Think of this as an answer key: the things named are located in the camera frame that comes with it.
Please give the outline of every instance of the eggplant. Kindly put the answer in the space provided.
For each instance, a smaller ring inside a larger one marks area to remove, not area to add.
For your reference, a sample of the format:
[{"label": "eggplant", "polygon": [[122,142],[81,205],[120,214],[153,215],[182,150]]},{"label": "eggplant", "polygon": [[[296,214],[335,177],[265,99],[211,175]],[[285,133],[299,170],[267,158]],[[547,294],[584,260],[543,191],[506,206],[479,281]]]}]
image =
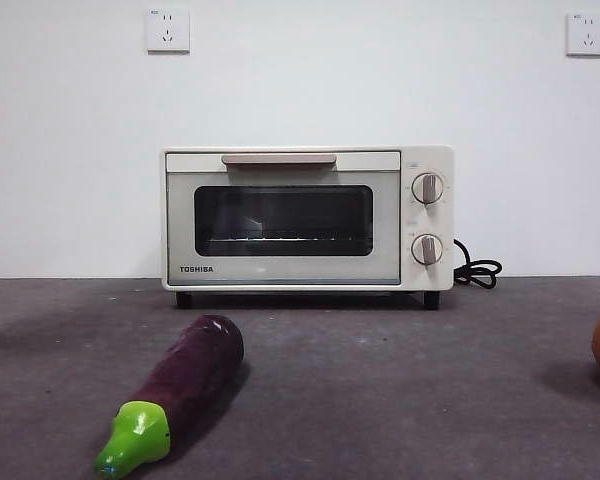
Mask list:
[{"label": "eggplant", "polygon": [[120,407],[96,459],[96,475],[117,480],[142,463],[166,457],[236,376],[243,358],[242,334],[231,320],[196,319]]}]

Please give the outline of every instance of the toshiba logo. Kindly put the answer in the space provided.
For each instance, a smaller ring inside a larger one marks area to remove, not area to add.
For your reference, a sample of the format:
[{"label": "toshiba logo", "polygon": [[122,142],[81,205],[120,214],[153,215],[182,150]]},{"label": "toshiba logo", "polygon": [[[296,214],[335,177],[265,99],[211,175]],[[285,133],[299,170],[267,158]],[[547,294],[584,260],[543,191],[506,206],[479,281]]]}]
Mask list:
[{"label": "toshiba logo", "polygon": [[182,266],[180,267],[180,271],[186,273],[209,273],[213,272],[213,267]]}]

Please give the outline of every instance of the green eggplant stem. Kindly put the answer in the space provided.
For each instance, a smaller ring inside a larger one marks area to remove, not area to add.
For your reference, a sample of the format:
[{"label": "green eggplant stem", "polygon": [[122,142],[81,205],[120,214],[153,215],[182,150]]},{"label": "green eggplant stem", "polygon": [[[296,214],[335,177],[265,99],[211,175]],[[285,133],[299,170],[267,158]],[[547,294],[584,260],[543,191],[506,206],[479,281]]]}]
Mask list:
[{"label": "green eggplant stem", "polygon": [[169,422],[158,404],[127,402],[111,427],[111,437],[95,462],[98,478],[118,480],[143,463],[164,458],[171,448]]}]

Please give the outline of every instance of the oven door handle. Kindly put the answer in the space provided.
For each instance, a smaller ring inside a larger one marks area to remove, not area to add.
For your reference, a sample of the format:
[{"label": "oven door handle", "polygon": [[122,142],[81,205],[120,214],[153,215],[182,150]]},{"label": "oven door handle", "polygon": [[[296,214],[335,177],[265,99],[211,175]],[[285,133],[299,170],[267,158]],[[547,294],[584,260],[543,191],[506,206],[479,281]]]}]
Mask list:
[{"label": "oven door handle", "polygon": [[246,153],[222,155],[225,165],[333,165],[335,153]]}]

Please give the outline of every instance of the oven door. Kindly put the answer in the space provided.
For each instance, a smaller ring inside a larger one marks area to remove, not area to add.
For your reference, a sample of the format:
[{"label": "oven door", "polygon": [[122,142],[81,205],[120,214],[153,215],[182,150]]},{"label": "oven door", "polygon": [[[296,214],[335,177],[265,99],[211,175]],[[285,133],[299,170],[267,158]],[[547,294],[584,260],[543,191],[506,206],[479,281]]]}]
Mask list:
[{"label": "oven door", "polygon": [[400,153],[291,157],[168,155],[170,285],[400,283]]}]

